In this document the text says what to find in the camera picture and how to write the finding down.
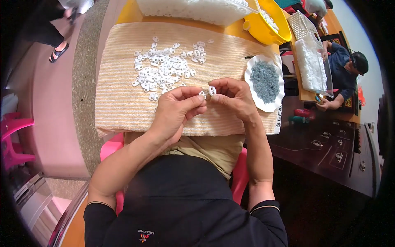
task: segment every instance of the black shirt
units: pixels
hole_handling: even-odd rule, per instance
[[[104,204],[86,207],[85,246],[287,246],[278,207],[241,209],[211,163],[164,155],[129,183],[118,217]]]

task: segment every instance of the black pants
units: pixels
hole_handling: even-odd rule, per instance
[[[28,18],[23,36],[28,41],[39,42],[52,47],[60,46],[64,37],[50,21],[61,19],[63,14],[64,9],[62,7],[59,8],[44,1]]]

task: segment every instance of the white wall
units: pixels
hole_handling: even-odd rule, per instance
[[[377,124],[378,99],[384,93],[381,79],[380,65],[369,37],[365,33],[361,23],[353,14],[347,3],[343,0],[331,0],[333,3],[333,12],[340,22],[347,37],[350,48],[354,51],[362,52],[368,62],[369,71],[365,75],[358,77],[358,83],[362,86],[363,96],[366,105],[362,107],[361,123],[375,122]],[[373,133],[374,143],[378,151],[377,130]]]

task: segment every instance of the man's left hand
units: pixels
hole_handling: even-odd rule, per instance
[[[176,143],[187,120],[207,110],[201,87],[177,87],[162,94],[158,100],[154,121],[149,128],[165,146]]]
[[[320,110],[320,111],[328,110],[328,108],[331,106],[330,101],[325,99],[325,98],[321,98],[321,101],[323,102],[322,105],[320,105],[319,103],[316,102],[317,109]]]

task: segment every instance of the green object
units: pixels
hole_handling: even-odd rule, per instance
[[[289,7],[291,5],[300,3],[300,0],[274,0],[279,6],[280,8],[284,9],[286,7]]]
[[[290,116],[288,121],[295,122],[295,123],[309,123],[310,119],[300,116]]]

